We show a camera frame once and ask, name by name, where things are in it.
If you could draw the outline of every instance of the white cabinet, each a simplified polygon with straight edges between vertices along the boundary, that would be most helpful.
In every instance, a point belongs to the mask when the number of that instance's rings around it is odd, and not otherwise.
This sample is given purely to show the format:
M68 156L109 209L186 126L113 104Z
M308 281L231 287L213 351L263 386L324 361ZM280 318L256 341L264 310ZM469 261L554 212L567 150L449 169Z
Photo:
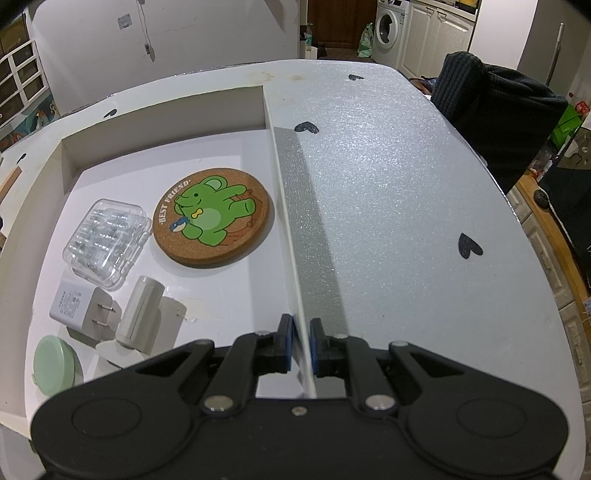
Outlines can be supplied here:
M536 220L535 215L527 217L522 227L544 269L552 293L554 293L556 306L559 309L565 307L574 300L573 292L544 229Z
M519 223L525 222L526 218L530 216L531 209L530 206L527 205L527 202L523 198L523 195L517 188L517 186L513 187L509 193L507 194L507 200L511 204L513 211L517 215L519 219Z
M400 71L407 77L436 77L448 53L467 50L474 22L420 2L410 5Z
M425 52L425 77L437 77L448 53L466 51L470 44L474 23L458 15L437 9L431 21L431 36L427 45L432 50Z
M420 77L425 65L423 61L425 47L432 37L431 26L435 9L423 4L410 4L408 34L400 71L408 78Z

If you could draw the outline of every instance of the stain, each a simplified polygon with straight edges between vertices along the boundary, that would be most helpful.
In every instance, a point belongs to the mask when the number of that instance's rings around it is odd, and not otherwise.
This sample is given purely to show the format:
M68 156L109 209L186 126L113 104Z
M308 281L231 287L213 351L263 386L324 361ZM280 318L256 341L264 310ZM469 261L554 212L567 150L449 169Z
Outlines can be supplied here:
M275 75L272 75L269 72L253 72L248 74L249 80L254 81L257 84L270 82L272 79L275 78Z
M178 28L169 28L167 30L164 30L162 32L159 32L158 34L154 34L154 36L156 35L160 35L162 33L168 33L168 32L179 32L181 30L185 30L186 28L193 28L195 25L185 25L183 27L178 27Z
M198 320L220 320L207 309L207 304L202 299L182 299L180 301L187 307L184 320L195 323Z
M296 101L292 97L286 97L284 95L277 95L274 92L267 92L267 98L273 99L273 102L280 103L282 105L295 105Z

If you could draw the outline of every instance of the green bag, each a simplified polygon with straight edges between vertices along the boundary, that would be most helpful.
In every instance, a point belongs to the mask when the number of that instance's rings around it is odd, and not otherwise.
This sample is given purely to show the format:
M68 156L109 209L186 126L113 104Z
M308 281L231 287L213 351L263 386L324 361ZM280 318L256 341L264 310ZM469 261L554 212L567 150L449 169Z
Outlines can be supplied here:
M552 143L560 150L560 147L564 144L566 137L573 136L574 132L583 122L580 119L579 114L572 105L569 105L562 117L560 118L558 125L552 131L550 138Z
M359 48L357 49L358 57L370 57L371 56L371 42L374 37L374 24L368 23L365 25L365 30L361 34L361 40L359 40Z

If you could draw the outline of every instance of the clear plastic box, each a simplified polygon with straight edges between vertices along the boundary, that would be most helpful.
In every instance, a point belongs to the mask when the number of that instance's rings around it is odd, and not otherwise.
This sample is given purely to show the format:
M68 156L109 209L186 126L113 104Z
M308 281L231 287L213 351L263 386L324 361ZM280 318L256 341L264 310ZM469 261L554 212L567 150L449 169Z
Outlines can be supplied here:
M101 199L78 225L63 258L77 275L116 290L151 232L152 221L140 206Z

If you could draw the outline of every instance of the wooden door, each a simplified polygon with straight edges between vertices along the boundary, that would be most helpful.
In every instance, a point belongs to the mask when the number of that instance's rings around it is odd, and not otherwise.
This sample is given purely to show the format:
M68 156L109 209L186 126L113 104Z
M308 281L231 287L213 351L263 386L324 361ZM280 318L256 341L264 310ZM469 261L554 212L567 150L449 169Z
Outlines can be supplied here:
M356 50L365 25L375 22L377 8L377 0L308 0L314 42Z
M428 37L431 30L434 8L422 4L410 4L408 15L408 36L402 54L400 71L408 78L419 77L424 70L424 52L428 47Z

